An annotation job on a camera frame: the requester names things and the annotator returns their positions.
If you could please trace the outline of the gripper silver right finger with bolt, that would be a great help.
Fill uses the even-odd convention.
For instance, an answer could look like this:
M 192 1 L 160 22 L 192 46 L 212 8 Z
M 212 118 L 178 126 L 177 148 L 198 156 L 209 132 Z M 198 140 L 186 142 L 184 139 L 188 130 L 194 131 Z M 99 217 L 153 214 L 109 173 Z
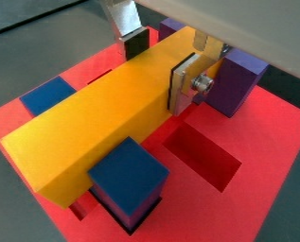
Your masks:
M 192 104 L 196 94 L 206 95 L 214 85 L 208 77 L 209 68 L 220 61 L 229 45 L 209 37 L 204 32 L 194 34 L 193 52 L 172 69 L 168 110 L 180 116 Z

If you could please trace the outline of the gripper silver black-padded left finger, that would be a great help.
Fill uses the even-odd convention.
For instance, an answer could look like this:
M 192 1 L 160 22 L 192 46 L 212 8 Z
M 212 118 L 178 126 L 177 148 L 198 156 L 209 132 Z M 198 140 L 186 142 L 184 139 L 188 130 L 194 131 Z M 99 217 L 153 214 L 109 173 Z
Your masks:
M 150 30 L 142 26 L 133 0 L 99 0 L 121 53 L 129 61 L 150 48 Z

